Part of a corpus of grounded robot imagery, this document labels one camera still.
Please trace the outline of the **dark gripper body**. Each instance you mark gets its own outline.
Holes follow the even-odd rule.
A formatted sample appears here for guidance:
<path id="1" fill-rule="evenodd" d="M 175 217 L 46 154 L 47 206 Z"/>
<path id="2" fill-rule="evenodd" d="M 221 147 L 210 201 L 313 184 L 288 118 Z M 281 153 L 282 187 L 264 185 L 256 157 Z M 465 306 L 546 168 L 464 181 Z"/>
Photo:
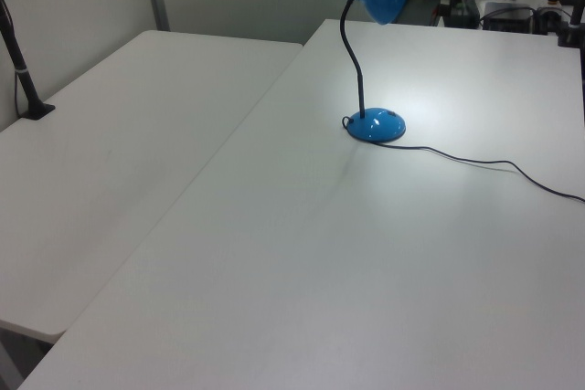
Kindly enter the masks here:
<path id="1" fill-rule="evenodd" d="M 477 21 L 478 7 L 475 0 L 451 0 L 448 21 Z"/>

